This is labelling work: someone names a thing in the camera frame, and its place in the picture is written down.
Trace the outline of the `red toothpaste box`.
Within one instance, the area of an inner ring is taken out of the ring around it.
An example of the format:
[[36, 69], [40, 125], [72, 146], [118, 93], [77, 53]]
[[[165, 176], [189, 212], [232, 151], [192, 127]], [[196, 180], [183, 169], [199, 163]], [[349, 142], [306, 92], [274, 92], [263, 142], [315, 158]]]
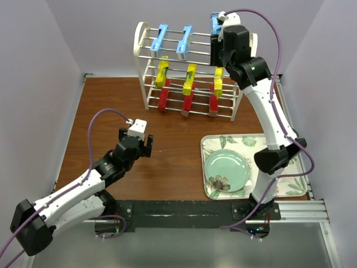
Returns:
[[186, 95], [184, 97], [184, 102], [183, 102], [182, 110], [181, 110], [181, 114], [184, 117], [188, 117], [189, 116], [189, 113], [190, 113], [190, 110], [191, 110], [191, 106], [192, 106], [192, 100], [193, 100], [193, 97], [194, 97], [195, 87], [196, 87], [196, 83], [193, 82], [190, 95]]
[[166, 104], [167, 104], [170, 84], [171, 84], [171, 79], [166, 79], [164, 86], [161, 88], [157, 108], [162, 113], [166, 111]]
[[210, 96], [209, 96], [209, 116], [216, 117], [218, 114], [218, 99], [214, 94], [214, 85], [210, 85]]

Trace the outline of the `yellow toothpaste box edge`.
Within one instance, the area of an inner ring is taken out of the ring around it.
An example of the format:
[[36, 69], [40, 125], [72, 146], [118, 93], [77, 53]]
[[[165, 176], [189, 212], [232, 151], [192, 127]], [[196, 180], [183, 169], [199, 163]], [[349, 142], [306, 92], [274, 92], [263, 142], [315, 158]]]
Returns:
[[162, 88], [166, 83], [167, 71], [169, 67], [168, 56], [163, 56], [158, 65], [158, 72], [155, 80], [155, 88]]

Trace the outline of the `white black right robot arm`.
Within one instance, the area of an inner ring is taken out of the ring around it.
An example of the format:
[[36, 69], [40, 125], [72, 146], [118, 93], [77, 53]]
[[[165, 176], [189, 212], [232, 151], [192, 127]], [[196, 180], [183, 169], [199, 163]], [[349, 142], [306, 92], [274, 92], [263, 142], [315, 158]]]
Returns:
[[223, 67], [250, 101], [262, 126], [267, 147], [254, 155], [258, 177], [249, 196], [245, 219], [262, 219], [274, 202], [278, 179], [307, 142], [291, 128], [274, 91], [267, 62], [253, 56], [253, 35], [242, 25], [223, 26], [211, 36], [212, 66]]

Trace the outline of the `light blue toothpaste box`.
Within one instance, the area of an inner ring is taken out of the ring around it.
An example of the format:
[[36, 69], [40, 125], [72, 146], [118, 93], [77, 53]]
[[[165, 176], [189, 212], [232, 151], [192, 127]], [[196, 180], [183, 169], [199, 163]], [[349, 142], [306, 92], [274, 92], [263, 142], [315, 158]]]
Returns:
[[187, 60], [190, 43], [191, 43], [191, 36], [192, 36], [192, 26], [185, 25], [183, 29], [183, 37], [178, 42], [177, 49], [176, 49], [176, 55], [180, 61]]

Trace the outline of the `yellow toothpaste box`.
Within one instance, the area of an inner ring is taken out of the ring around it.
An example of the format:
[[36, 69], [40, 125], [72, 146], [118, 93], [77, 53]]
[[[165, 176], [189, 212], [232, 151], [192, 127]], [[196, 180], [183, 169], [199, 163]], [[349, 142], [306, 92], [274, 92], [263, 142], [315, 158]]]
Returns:
[[217, 99], [219, 99], [223, 95], [223, 74], [224, 74], [223, 67], [215, 68], [214, 94], [217, 97]]
[[182, 88], [183, 95], [190, 95], [191, 88], [195, 79], [196, 64], [189, 64], [186, 72], [185, 81]]

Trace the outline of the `blue silver toothpaste box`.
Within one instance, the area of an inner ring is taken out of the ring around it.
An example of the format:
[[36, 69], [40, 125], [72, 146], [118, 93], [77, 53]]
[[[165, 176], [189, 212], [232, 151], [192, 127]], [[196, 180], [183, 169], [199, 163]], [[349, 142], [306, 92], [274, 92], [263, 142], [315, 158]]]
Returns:
[[210, 34], [218, 35], [221, 30], [221, 25], [218, 23], [219, 12], [213, 12], [210, 15]]

